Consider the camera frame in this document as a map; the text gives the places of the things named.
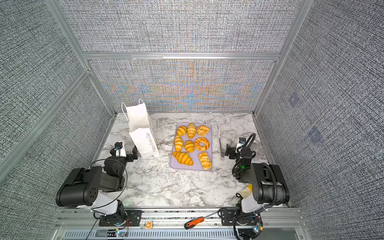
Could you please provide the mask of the white paper gift bag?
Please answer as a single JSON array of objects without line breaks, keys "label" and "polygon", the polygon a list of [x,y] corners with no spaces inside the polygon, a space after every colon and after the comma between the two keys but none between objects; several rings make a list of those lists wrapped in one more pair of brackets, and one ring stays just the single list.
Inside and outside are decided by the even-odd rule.
[{"label": "white paper gift bag", "polygon": [[159,149],[151,126],[146,104],[139,99],[136,106],[121,103],[122,112],[129,124],[129,134],[142,158],[158,157]]}]

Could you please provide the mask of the braided bread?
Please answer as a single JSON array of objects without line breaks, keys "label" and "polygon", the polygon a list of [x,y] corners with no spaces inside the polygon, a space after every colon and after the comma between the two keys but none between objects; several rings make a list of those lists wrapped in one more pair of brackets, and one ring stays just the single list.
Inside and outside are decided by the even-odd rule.
[{"label": "braided bread", "polygon": [[203,170],[207,171],[212,168],[212,162],[206,152],[199,154],[199,160],[201,162]]}]

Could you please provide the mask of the large croissant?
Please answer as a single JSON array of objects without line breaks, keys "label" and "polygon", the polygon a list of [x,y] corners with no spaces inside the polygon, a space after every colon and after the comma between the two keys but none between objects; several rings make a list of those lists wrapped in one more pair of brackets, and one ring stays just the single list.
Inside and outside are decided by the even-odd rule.
[{"label": "large croissant", "polygon": [[179,164],[192,166],[194,164],[192,158],[186,152],[173,152],[173,157]]}]

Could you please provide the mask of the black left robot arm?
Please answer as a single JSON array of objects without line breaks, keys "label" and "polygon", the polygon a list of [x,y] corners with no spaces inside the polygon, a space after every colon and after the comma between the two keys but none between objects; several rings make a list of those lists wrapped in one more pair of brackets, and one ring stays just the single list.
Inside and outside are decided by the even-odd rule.
[{"label": "black left robot arm", "polygon": [[89,169],[73,169],[56,195],[59,207],[88,209],[100,216],[100,226],[128,225],[133,217],[128,214],[118,197],[111,199],[105,193],[122,194],[127,187],[127,163],[138,159],[137,147],[126,154],[122,142],[115,143],[111,156],[103,159],[104,166],[90,166]]}]

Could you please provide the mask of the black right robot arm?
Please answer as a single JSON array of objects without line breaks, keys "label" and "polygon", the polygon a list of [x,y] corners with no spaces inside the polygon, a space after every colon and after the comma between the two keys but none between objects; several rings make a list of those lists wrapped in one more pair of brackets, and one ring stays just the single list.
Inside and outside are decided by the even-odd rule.
[{"label": "black right robot arm", "polygon": [[290,191],[281,168],[268,163],[252,163],[255,154],[244,144],[236,148],[227,145],[225,152],[230,160],[235,161],[232,176],[251,187],[249,194],[237,194],[240,200],[235,207],[235,221],[240,224],[290,200]]}]

